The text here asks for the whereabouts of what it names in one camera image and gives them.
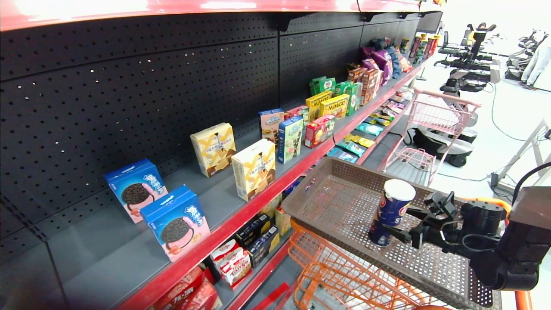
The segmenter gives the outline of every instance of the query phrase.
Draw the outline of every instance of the blue chips can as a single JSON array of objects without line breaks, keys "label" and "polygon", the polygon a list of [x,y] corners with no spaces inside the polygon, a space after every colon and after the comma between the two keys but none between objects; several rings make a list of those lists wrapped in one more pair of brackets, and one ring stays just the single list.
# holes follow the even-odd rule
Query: blue chips can
[{"label": "blue chips can", "polygon": [[409,203],[415,198],[415,188],[406,181],[388,180],[384,189],[368,232],[369,239],[381,247],[390,244],[390,233],[383,225],[398,226],[408,210]]}]

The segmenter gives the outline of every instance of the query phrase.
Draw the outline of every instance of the black snack box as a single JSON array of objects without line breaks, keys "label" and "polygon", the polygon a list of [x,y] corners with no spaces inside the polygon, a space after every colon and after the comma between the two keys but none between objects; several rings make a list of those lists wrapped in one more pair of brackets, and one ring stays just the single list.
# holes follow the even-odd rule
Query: black snack box
[{"label": "black snack box", "polygon": [[258,264],[279,244],[279,230],[276,226],[264,233],[258,240],[247,247],[247,251],[251,254],[251,264],[256,268]]},{"label": "black snack box", "polygon": [[270,228],[270,217],[262,214],[253,217],[247,224],[235,234],[235,239],[240,246],[246,248],[248,245],[258,239],[263,233]]}]

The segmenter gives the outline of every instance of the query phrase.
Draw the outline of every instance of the white can lid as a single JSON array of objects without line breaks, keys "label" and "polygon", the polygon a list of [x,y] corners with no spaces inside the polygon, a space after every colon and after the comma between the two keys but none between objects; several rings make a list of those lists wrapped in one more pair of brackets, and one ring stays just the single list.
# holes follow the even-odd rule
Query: white can lid
[{"label": "white can lid", "polygon": [[410,183],[398,179],[385,182],[385,193],[388,198],[400,201],[412,201],[415,198],[415,188]]}]

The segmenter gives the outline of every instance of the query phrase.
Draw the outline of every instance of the person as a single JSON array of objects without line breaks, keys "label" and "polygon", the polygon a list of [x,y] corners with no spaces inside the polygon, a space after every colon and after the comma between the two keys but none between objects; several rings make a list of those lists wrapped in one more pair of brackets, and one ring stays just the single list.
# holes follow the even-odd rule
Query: person
[{"label": "person", "polygon": [[520,78],[520,85],[523,88],[536,90],[533,86],[538,76],[545,70],[551,62],[551,40],[545,39],[534,52],[534,56],[526,66],[524,73]]}]

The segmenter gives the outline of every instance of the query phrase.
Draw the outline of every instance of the perforated basket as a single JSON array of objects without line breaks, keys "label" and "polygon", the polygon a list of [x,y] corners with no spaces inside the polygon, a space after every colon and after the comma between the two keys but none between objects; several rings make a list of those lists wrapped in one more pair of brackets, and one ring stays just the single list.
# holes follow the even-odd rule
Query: perforated basket
[{"label": "perforated basket", "polygon": [[[500,294],[483,286],[468,260],[425,244],[421,250],[393,240],[380,248],[368,238],[383,185],[389,177],[336,158],[323,159],[287,197],[282,208],[296,222],[385,272],[456,308],[501,309]],[[433,191],[412,184],[411,207],[425,208]],[[398,228],[419,220],[406,215]]]}]

